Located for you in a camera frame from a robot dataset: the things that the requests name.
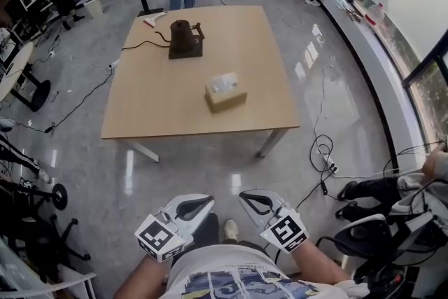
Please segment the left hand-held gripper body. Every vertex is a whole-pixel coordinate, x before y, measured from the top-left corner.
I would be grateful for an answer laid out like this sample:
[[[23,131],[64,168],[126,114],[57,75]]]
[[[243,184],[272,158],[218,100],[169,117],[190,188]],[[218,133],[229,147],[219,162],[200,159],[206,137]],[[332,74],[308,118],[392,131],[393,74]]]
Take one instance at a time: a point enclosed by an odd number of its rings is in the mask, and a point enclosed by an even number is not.
[[[155,214],[149,214],[134,236],[139,246],[161,263],[183,252],[193,242],[181,220],[175,219],[180,198],[174,198]]]

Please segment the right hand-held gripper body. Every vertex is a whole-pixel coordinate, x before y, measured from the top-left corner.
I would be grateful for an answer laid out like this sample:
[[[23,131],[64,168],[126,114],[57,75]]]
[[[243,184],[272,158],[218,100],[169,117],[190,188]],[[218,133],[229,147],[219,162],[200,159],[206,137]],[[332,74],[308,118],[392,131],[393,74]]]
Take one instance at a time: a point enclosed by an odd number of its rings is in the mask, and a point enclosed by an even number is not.
[[[290,253],[309,239],[300,214],[285,202],[268,220],[259,236],[285,253]]]

